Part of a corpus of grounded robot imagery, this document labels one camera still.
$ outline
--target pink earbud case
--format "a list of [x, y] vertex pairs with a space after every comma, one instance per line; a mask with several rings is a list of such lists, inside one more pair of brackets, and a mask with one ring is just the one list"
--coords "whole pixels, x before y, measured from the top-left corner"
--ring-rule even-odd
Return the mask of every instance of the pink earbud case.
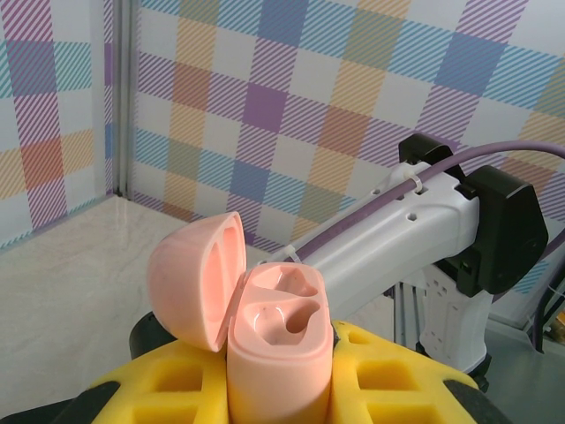
[[287, 262], [245, 269], [237, 212], [175, 231], [149, 260], [155, 316], [200, 349], [218, 352], [227, 339], [234, 423], [324, 422], [333, 330], [320, 272]]

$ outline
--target checkered backdrop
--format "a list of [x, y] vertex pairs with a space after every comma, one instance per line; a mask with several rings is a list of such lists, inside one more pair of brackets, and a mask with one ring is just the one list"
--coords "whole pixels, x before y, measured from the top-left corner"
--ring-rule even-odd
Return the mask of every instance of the checkered backdrop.
[[104, 14], [111, 23], [111, 0], [0, 1], [0, 247], [111, 188], [104, 40], [93, 37]]
[[[368, 193], [414, 132], [455, 151], [564, 143], [564, 19], [552, 0], [141, 0], [133, 198], [187, 221], [237, 210], [272, 252]], [[464, 168], [486, 163], [563, 227], [560, 160]]]

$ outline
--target open case lid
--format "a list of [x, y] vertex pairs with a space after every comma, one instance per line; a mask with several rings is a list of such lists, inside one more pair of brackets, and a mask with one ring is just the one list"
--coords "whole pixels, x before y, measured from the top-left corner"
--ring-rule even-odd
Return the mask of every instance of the open case lid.
[[[147, 285], [155, 317], [177, 339], [218, 352], [237, 309], [245, 268], [238, 212], [173, 232], [149, 258]], [[233, 296], [237, 286], [238, 296]]]

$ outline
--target yellow foam holder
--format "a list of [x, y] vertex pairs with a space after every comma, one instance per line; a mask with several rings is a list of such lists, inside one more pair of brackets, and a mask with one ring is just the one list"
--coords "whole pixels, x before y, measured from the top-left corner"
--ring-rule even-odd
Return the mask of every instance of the yellow foam holder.
[[[475, 382], [347, 322], [334, 321], [328, 423], [474, 423], [444, 385]], [[120, 383], [94, 424], [228, 423], [225, 348], [206, 352], [176, 341], [129, 362], [93, 384]]]

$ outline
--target pink plastic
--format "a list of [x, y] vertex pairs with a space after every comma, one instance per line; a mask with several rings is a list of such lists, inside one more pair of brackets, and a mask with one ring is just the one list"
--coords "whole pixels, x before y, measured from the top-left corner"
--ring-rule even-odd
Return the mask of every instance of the pink plastic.
[[285, 262], [245, 273], [243, 227], [232, 212], [164, 239], [148, 286], [155, 316], [179, 340], [218, 352], [227, 337], [234, 423], [325, 420], [333, 330], [320, 272]]

